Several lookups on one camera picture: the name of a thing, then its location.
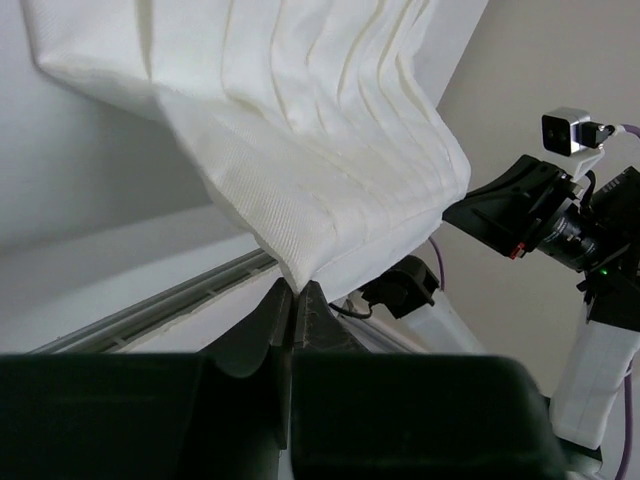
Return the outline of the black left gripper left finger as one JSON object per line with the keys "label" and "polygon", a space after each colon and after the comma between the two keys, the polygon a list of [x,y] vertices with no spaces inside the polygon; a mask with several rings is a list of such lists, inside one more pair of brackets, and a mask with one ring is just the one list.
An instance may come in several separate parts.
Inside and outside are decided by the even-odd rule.
{"label": "black left gripper left finger", "polygon": [[287,443],[293,294],[195,353],[1,359],[5,479],[274,479]]}

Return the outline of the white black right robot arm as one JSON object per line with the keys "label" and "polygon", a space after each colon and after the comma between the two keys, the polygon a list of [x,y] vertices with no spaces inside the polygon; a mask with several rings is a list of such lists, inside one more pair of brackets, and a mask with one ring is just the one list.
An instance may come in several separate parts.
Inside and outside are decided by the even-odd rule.
{"label": "white black right robot arm", "polygon": [[638,171],[582,188],[560,167],[525,155],[444,219],[502,256],[537,250],[583,275],[584,317],[550,417],[565,444],[598,455],[639,350]]}

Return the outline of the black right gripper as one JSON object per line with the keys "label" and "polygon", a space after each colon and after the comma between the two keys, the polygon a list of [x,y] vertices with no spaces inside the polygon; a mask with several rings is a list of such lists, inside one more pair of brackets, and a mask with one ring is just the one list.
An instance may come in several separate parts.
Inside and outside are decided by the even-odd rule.
{"label": "black right gripper", "polygon": [[529,155],[447,208],[443,220],[511,259],[539,250],[589,273],[628,252],[634,231],[595,210],[596,176],[580,185],[559,167]]}

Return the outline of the white fabric skirt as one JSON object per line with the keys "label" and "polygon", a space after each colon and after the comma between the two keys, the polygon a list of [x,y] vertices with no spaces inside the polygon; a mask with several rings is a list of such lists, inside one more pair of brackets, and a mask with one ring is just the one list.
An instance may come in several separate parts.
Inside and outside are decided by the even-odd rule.
{"label": "white fabric skirt", "polygon": [[420,85],[435,1],[27,1],[37,66],[167,125],[213,201],[332,298],[422,244],[470,164]]}

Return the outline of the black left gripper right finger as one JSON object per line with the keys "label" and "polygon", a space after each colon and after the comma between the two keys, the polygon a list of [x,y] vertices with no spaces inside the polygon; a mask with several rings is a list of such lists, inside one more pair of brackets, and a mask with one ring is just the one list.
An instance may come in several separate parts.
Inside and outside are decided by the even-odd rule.
{"label": "black left gripper right finger", "polygon": [[321,350],[292,356],[297,479],[563,479],[546,403],[492,355]]}

